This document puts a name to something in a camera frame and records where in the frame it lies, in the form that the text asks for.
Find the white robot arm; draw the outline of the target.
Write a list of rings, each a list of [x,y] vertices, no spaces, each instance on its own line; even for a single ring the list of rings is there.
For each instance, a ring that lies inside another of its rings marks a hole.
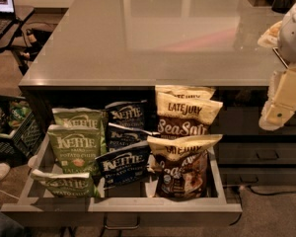
[[[276,47],[280,57],[288,62],[288,68],[274,71],[268,86],[259,127],[276,130],[283,127],[296,112],[296,3],[283,19],[272,25],[259,38],[258,45]]]

